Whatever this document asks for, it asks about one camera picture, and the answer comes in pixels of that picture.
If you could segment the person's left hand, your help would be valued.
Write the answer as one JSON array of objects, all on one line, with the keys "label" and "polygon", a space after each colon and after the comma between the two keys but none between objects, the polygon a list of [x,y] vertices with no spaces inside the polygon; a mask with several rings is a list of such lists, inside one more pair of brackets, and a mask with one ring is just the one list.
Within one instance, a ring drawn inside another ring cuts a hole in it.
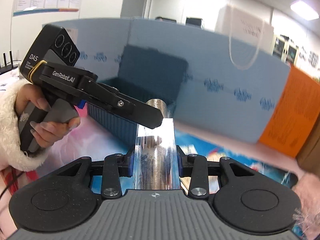
[{"label": "person's left hand", "polygon": [[[45,99],[42,91],[36,85],[26,83],[17,93],[15,101],[15,111],[20,117],[29,102],[32,102],[38,109],[50,111],[50,105]],[[57,122],[42,122],[31,124],[31,134],[36,139],[41,148],[48,148],[55,142],[61,140],[71,130],[80,125],[80,118],[76,117],[69,121],[69,123]]]}]

